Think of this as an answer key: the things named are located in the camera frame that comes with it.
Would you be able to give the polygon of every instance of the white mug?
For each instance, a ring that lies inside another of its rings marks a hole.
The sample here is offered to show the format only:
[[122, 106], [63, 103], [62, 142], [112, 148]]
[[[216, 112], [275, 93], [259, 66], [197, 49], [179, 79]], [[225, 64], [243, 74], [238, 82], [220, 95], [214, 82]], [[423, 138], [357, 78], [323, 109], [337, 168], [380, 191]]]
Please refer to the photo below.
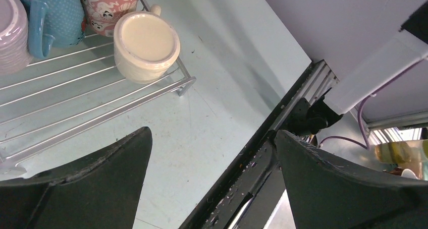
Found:
[[119, 72], [136, 83], [157, 80], [178, 58], [180, 39], [162, 19], [161, 8], [131, 12], [119, 19], [113, 35]]

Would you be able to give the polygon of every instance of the white table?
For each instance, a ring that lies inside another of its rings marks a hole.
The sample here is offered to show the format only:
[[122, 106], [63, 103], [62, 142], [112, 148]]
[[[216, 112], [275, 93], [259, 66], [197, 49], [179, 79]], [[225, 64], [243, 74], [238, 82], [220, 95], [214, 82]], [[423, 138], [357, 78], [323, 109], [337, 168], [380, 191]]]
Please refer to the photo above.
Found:
[[25, 177], [148, 126], [153, 149], [134, 228], [177, 228], [310, 64], [265, 0], [148, 0], [177, 30], [196, 83], [25, 161]]

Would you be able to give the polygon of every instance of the gray wall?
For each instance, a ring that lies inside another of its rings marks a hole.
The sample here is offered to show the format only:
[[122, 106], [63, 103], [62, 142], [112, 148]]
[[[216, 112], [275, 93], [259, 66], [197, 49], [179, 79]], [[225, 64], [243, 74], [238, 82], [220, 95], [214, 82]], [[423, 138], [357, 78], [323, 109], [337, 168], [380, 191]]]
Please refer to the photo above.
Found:
[[[325, 59], [339, 79], [386, 43], [426, 0], [266, 0], [313, 60]], [[428, 62], [370, 100], [369, 120], [428, 110]]]

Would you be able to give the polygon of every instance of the blue mug handle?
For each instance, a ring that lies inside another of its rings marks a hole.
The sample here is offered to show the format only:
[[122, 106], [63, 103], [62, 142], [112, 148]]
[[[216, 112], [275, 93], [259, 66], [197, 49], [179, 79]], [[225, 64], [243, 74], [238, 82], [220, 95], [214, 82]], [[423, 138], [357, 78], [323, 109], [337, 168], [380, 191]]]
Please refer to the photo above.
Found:
[[45, 59], [52, 48], [55, 37], [43, 34], [44, 17], [48, 6], [45, 2], [31, 0], [28, 23], [28, 49], [38, 59]]

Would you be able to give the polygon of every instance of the yellow bottle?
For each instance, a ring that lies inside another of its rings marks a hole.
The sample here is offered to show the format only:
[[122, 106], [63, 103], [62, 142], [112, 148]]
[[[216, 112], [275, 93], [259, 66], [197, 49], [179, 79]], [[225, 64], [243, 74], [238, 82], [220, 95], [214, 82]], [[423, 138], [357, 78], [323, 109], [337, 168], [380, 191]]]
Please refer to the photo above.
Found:
[[377, 145], [374, 153], [383, 163], [417, 163], [428, 161], [428, 140], [389, 142]]

